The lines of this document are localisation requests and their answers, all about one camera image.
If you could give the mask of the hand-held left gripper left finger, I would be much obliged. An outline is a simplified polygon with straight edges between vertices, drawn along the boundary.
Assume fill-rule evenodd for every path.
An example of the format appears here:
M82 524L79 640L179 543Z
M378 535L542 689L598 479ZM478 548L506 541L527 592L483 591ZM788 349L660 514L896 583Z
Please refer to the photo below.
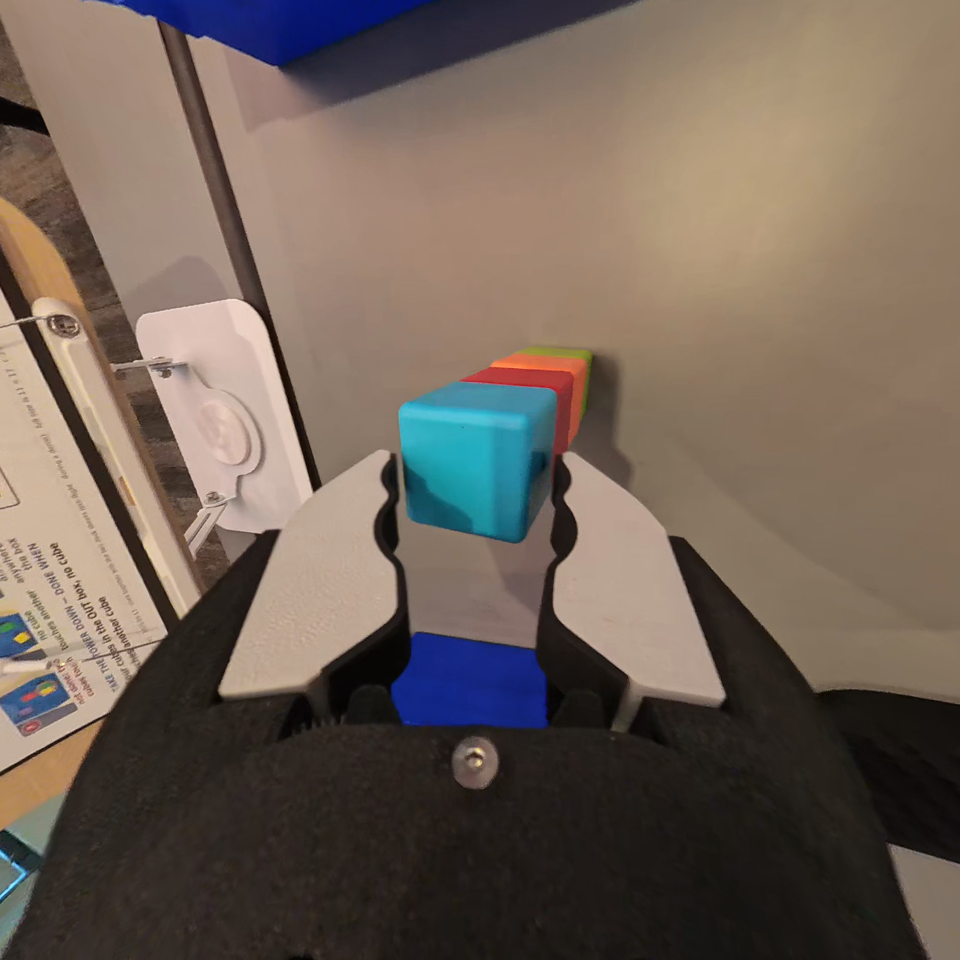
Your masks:
M220 680L224 702L292 694L342 721L358 690L389 691L411 658L398 457L376 450L279 532Z

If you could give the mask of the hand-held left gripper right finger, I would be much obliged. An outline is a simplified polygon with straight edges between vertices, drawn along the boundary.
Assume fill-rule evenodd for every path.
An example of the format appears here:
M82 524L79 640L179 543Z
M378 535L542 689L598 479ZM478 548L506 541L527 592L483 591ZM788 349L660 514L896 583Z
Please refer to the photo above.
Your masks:
M648 699L708 709L726 699L665 527L576 453L558 458L550 561L537 620L548 715L572 694L629 729Z

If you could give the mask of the blue plastic bin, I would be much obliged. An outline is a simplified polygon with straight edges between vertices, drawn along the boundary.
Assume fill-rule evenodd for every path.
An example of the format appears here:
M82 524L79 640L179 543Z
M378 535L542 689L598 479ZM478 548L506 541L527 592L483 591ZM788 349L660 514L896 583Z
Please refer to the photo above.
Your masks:
M543 729L547 681L533 649L419 631L390 696L408 726Z
M187 37L218 42L270 66L389 23L426 1L110 1Z

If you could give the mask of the teal magnetic cube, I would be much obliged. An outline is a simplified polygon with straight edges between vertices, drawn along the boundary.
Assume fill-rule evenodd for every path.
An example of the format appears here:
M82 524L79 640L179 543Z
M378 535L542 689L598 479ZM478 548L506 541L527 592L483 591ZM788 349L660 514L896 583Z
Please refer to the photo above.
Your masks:
M519 544L549 493L558 397L541 387L456 381L398 410L412 522Z

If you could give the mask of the green magnetic cube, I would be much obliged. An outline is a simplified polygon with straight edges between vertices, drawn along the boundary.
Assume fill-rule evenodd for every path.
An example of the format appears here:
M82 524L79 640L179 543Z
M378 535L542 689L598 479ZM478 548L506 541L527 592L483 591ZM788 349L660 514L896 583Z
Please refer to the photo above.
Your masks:
M582 419L589 405L594 366L592 351L581 347L535 345L523 349L516 356L531 368L573 375L580 402L579 418Z

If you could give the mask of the red magnetic cube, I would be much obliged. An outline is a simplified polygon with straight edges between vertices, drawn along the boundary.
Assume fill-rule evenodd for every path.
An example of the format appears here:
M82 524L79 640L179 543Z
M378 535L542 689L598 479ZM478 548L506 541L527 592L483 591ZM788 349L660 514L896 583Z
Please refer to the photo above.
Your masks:
M488 366L462 382L553 390L557 395L554 454L560 455L567 452L580 425L585 377L585 372L572 367Z

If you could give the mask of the orange magnetic cube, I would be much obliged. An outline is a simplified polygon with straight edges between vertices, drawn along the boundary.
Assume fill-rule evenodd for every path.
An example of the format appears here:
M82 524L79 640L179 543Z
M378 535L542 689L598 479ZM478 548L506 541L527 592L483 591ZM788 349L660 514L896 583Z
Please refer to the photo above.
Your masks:
M586 412L593 366L593 354L582 349L561 349L552 353L543 351L516 352L492 361L493 368L561 371L573 376L569 436L571 442L579 432L583 414Z

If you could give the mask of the white sign stand base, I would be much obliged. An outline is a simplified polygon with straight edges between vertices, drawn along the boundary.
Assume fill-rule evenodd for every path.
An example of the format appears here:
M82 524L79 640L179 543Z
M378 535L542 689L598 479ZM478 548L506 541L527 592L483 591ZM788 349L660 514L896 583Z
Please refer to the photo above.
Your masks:
M202 504L223 530L281 529L314 492L265 322L236 298L142 315L142 358Z

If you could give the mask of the wooden instruction sign board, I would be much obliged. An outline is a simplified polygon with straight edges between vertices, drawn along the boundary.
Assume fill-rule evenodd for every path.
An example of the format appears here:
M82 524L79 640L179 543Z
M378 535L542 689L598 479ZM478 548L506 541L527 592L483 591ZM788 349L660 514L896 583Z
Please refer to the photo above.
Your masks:
M202 587L53 242L2 199L2 830L69 790Z

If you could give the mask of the black textured mat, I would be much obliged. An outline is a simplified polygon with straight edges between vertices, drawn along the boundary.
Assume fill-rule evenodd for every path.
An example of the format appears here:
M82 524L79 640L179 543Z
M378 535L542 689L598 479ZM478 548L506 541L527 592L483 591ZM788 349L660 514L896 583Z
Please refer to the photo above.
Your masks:
M886 841L959 862L959 704L870 690L818 694L870 791Z

